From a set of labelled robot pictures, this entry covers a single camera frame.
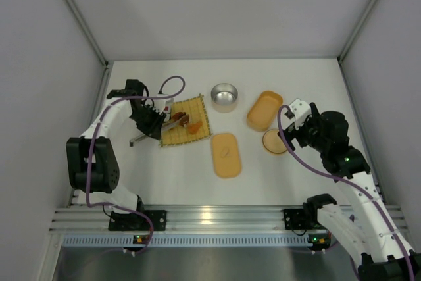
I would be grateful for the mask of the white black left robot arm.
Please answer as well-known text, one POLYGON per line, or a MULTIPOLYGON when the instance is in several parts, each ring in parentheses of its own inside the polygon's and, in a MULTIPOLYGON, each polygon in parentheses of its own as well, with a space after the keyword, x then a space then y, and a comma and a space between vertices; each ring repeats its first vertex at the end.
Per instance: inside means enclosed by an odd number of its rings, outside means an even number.
POLYGON ((162 90, 150 95, 143 82, 128 79, 124 88, 108 93, 91 126, 81 136, 68 139, 69 182, 73 189, 84 192, 89 208, 111 207, 114 222, 148 221, 140 196, 120 183, 111 136, 127 120, 132 120, 146 138, 160 139, 173 100, 162 90))

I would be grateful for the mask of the beige oblong lunch box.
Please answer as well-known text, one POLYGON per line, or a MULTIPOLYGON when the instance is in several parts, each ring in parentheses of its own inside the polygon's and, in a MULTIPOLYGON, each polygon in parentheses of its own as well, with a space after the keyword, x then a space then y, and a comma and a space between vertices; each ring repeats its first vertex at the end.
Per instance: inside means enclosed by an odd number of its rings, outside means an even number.
POLYGON ((258 132, 267 131, 283 102, 282 96, 273 91, 262 92, 247 113, 248 126, 258 132))

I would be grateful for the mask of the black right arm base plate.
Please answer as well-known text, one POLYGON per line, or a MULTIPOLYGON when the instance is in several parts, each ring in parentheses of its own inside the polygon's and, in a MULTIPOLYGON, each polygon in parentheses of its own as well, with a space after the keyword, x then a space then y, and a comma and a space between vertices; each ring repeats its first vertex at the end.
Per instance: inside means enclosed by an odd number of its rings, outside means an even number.
POLYGON ((304 209, 284 209, 283 215, 286 230, 311 230, 316 226, 312 215, 304 209))

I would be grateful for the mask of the metal tongs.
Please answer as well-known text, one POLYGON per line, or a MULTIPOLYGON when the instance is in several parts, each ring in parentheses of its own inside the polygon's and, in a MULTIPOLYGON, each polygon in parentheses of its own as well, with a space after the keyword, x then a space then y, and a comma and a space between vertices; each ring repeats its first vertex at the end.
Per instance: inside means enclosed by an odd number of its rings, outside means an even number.
POLYGON ((129 146, 133 147, 136 143, 147 138, 160 140, 164 132, 169 131, 177 126, 186 126, 189 123, 189 115, 185 112, 175 113, 168 122, 164 122, 163 116, 159 115, 155 121, 146 122, 141 120, 136 124, 136 128, 141 132, 140 135, 129 141, 129 146))

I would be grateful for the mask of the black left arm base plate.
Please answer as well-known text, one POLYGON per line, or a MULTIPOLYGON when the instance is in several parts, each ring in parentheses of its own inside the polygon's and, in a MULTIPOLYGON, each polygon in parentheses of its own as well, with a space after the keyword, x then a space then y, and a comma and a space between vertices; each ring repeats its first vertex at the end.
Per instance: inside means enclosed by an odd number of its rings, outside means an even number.
MULTIPOLYGON (((167 211, 145 210, 143 214, 152 222, 154 231, 160 232, 166 230, 167 211)), ((135 232, 148 231, 150 227, 149 222, 140 215, 133 213, 122 214, 112 211, 108 230, 111 232, 135 232)))

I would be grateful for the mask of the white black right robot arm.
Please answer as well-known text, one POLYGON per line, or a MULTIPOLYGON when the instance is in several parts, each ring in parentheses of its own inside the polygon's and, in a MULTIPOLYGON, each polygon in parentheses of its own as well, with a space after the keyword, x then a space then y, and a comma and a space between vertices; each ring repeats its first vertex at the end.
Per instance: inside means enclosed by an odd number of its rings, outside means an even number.
POLYGON ((278 115, 291 124, 278 134, 293 158, 311 172, 333 180, 351 204, 357 221, 328 194, 306 200, 311 224, 329 230, 353 260, 359 280, 415 280, 420 254, 406 241, 380 197, 364 155, 349 143, 343 113, 320 113, 314 103, 296 99, 278 115))

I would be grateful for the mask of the black white rice block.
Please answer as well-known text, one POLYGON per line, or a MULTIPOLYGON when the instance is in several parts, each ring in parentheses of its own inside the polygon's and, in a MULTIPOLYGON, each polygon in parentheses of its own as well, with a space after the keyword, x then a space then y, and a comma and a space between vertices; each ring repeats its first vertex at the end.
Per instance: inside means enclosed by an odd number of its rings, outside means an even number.
POLYGON ((189 126, 189 118, 185 118, 181 121, 180 126, 182 126, 183 128, 188 128, 189 126))

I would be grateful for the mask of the red sausage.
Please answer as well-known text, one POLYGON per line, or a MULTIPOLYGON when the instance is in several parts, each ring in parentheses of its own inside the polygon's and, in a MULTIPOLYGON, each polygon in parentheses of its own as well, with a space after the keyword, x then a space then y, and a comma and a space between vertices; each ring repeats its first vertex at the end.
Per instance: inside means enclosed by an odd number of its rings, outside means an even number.
POLYGON ((171 115, 170 121, 176 122, 177 120, 180 120, 185 116, 187 116, 187 114, 185 112, 177 112, 177 113, 174 113, 174 114, 171 115))

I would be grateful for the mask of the round metal bowl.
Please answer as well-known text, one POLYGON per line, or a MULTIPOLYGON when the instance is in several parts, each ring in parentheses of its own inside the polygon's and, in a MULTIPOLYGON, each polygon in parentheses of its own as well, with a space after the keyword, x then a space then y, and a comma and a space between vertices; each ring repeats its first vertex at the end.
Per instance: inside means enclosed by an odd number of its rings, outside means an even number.
POLYGON ((232 112, 237 106, 238 95, 238 90, 234 85, 219 83, 211 89, 212 106, 220 113, 232 112))

